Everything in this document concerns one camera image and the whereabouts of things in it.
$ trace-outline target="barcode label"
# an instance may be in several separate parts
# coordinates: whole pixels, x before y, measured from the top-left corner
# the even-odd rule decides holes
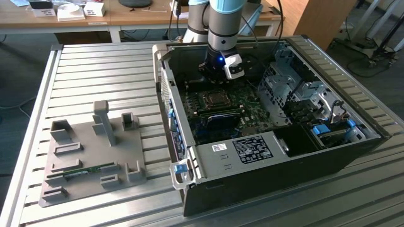
[[[212,149],[214,149],[214,151],[216,152],[216,151],[220,151],[220,150],[226,150],[227,147],[226,147],[226,144],[222,143],[222,144],[214,145],[214,146],[212,146]]]

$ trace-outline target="metal slotted surface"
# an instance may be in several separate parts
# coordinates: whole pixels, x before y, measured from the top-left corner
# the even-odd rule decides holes
[[[23,186],[10,192],[10,195],[20,194],[15,213],[10,217],[2,216],[2,220],[7,219],[14,226],[403,225],[403,121],[310,40],[300,36],[292,40],[392,135],[375,151],[331,176],[184,218],[180,194],[171,186],[167,139],[156,93],[155,88],[150,88],[152,67],[139,64],[152,59],[155,42],[71,45],[55,54],[51,89],[39,129],[31,135],[35,139],[28,151],[26,177],[20,179]],[[42,208],[38,199],[51,122],[56,119],[68,119],[72,124],[91,121],[91,103],[102,99],[110,101],[110,117],[128,111],[140,116],[148,181],[140,186]],[[263,180],[270,181],[271,178],[263,177]]]

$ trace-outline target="motherboard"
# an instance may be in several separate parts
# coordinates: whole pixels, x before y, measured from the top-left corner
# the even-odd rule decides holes
[[[248,79],[218,86],[186,82],[184,87],[180,95],[198,145],[254,135],[274,128],[271,114],[260,103],[258,84]]]

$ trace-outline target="white sticker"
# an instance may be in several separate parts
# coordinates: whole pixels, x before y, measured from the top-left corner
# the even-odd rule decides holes
[[[107,22],[88,22],[88,25],[107,25]]]
[[[214,149],[214,151],[216,152],[216,151],[220,151],[220,150],[226,150],[227,147],[226,147],[226,144],[222,143],[222,144],[214,145],[214,146],[212,146],[212,149]]]

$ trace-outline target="label sticker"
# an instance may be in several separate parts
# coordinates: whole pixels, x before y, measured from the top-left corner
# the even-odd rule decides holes
[[[88,25],[107,25],[107,22],[88,22]]]
[[[227,149],[227,146],[226,146],[224,143],[216,144],[216,145],[212,146],[212,149],[214,149],[214,151],[216,152],[216,151],[220,151],[220,150],[226,150],[226,149]]]
[[[234,141],[234,145],[244,164],[274,157],[263,136]]]

